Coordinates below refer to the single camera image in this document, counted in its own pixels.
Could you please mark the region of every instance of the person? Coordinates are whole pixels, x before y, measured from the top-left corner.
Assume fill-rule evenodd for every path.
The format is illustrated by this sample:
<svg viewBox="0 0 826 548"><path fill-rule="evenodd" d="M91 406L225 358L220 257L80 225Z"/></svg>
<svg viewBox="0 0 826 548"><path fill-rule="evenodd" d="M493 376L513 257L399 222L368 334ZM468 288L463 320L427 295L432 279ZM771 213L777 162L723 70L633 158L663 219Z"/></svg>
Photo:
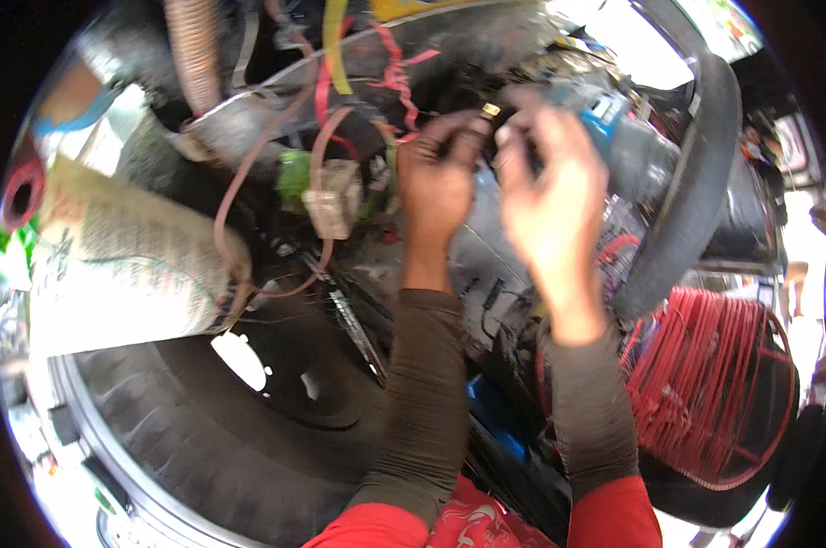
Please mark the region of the person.
<svg viewBox="0 0 826 548"><path fill-rule="evenodd" d="M607 170L570 112L531 90L511 96L520 109L495 134L501 220L550 310L547 359L561 380L552 418L573 499L568 546L661 546L595 272ZM400 149L406 256L384 446L346 510L307 548L555 545L459 474L469 419L447 250L471 207L489 131L476 112L458 112ZM544 160L537 178L529 138Z"/></svg>

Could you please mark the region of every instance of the white plastic piece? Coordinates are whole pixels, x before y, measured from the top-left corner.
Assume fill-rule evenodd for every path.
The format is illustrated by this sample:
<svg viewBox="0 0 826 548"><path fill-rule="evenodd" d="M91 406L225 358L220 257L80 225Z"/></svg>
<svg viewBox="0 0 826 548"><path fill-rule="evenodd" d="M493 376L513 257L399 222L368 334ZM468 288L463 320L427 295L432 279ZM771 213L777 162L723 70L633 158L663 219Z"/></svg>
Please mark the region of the white plastic piece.
<svg viewBox="0 0 826 548"><path fill-rule="evenodd" d="M267 373L258 355L248 345L248 337L226 332L212 339L212 348L245 384L258 392L265 389Z"/></svg>
<svg viewBox="0 0 826 548"><path fill-rule="evenodd" d="M321 168L321 188L303 192L303 205L316 234L323 239L348 239L361 206L358 163L329 159Z"/></svg>
<svg viewBox="0 0 826 548"><path fill-rule="evenodd" d="M342 213L341 195L331 190L306 190L303 205L309 212L316 234L322 239L348 239L352 226Z"/></svg>

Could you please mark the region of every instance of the coiled hose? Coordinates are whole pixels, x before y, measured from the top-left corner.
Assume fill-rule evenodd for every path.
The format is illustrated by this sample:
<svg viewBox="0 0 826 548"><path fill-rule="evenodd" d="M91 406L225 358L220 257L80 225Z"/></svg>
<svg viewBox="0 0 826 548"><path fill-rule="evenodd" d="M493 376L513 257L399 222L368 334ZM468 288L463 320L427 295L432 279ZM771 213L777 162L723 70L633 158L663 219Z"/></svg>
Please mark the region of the coiled hose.
<svg viewBox="0 0 826 548"><path fill-rule="evenodd" d="M221 102L215 0L166 0L166 26L181 91L195 116Z"/></svg>

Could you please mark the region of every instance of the forearm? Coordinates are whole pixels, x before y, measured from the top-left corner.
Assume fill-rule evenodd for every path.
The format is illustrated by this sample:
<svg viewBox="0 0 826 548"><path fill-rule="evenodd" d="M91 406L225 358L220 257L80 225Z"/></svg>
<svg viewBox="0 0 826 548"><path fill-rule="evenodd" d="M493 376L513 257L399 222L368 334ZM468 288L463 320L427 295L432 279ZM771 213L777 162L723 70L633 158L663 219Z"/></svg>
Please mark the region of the forearm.
<svg viewBox="0 0 826 548"><path fill-rule="evenodd" d="M638 475L638 449L616 355L613 327L588 344L550 340L544 358L553 372L553 422L572 497Z"/></svg>
<svg viewBox="0 0 826 548"><path fill-rule="evenodd" d="M445 275L445 260L440 269ZM423 272L443 285L435 270ZM431 527L448 500L468 430L460 314L460 302L443 292L400 291L384 446L350 506L391 504Z"/></svg>

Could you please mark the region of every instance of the right hand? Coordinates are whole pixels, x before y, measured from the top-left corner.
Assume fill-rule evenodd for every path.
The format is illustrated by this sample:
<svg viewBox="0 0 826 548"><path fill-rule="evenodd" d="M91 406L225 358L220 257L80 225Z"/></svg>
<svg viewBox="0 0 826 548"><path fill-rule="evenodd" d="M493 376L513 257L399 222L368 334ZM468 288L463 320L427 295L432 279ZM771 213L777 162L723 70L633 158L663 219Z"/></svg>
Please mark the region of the right hand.
<svg viewBox="0 0 826 548"><path fill-rule="evenodd" d="M509 91L520 108L495 134L501 219L552 315L553 338L585 345L604 333L595 245L607 191L607 168L573 113L528 89ZM544 168L537 180L528 139Z"/></svg>

